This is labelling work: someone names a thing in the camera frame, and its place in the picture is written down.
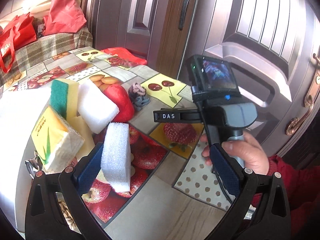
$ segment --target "silver rivet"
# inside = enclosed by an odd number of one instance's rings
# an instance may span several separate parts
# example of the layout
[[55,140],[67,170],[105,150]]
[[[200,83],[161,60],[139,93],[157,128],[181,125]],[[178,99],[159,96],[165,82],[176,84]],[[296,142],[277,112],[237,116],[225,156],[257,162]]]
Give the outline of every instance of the silver rivet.
[[66,167],[66,169],[64,171],[66,173],[70,173],[71,171],[73,171],[73,167],[72,166],[68,166],[68,167]]
[[245,172],[245,173],[248,173],[248,174],[251,174],[251,173],[252,173],[252,169],[250,169],[250,168],[244,168],[244,172]]
[[281,174],[279,172],[275,172],[275,176],[279,179],[281,178]]
[[43,174],[43,171],[37,171],[37,173],[36,173],[36,177],[41,177],[42,176],[42,174]]

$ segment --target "white paper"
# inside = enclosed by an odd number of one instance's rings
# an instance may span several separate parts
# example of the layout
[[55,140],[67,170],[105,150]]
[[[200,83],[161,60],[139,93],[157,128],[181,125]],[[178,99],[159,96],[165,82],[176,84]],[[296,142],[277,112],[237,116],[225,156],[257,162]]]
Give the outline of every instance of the white paper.
[[50,95],[51,89],[44,88],[4,93],[0,99],[0,207],[15,228],[17,220],[22,221],[21,215],[25,213],[25,209],[18,210],[15,206],[16,193],[25,201],[30,190],[30,187],[20,188],[17,185],[18,175],[20,177],[22,174],[26,184],[31,186],[31,177],[22,165],[25,161],[23,156],[34,125],[48,104]]

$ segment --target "red plastic bag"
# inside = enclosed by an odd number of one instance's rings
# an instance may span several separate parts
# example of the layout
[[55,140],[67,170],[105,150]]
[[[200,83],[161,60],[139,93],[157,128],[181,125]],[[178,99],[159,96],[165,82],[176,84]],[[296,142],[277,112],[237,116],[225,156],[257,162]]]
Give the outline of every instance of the red plastic bag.
[[[30,13],[14,17],[4,28],[0,36],[0,66],[4,73],[8,73],[15,59],[15,50],[26,46],[37,39],[32,26],[34,17]],[[3,58],[11,54],[11,62],[6,67]]]
[[44,36],[76,33],[87,22],[76,0],[52,0],[49,16],[44,17]]
[[137,63],[138,65],[146,65],[147,61],[143,58],[136,57],[132,55],[127,49],[125,48],[109,48],[109,49],[103,49],[104,53],[118,56],[120,58],[126,59],[130,62]]

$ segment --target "fruit print tablecloth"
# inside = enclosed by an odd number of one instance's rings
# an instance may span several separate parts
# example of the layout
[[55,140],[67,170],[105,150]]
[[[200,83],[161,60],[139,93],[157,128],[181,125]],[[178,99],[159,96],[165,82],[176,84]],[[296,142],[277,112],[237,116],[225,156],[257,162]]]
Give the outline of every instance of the fruit print tablecloth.
[[[164,124],[153,121],[154,110],[195,107],[190,87],[145,65],[131,64],[129,68],[118,66],[119,62],[123,61],[117,59],[117,56],[91,47],[65,52],[33,66],[7,82],[0,87],[0,98],[3,93],[50,86],[55,78],[67,78],[80,84],[90,78],[102,91],[112,83],[119,83],[126,90],[134,82],[141,83],[150,95],[150,103],[136,112],[129,121],[132,152],[130,192],[115,193],[100,173],[90,192],[84,196],[88,208],[105,228],[138,194],[167,154],[172,152],[184,160],[183,167],[177,167],[181,170],[181,175],[172,187],[196,200],[227,209],[225,197],[217,193],[220,187],[215,183],[215,175],[210,172],[209,167],[204,169],[204,160],[201,160],[199,154],[201,152],[198,141],[203,133],[203,125]],[[94,141],[102,141],[104,134],[105,130],[94,135]],[[193,167],[196,165],[194,160],[199,162],[198,167]],[[198,181],[201,172],[194,172],[191,168],[206,171],[205,184],[211,185],[209,191],[208,186],[203,188],[204,183]]]

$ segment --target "red sponge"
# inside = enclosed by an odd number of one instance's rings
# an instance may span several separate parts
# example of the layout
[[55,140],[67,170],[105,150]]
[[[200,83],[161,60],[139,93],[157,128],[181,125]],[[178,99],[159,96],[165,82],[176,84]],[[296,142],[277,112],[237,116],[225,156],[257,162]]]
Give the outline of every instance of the red sponge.
[[113,122],[128,122],[134,115],[134,108],[127,91],[119,84],[113,84],[103,92],[112,102],[114,102],[120,112],[112,120]]

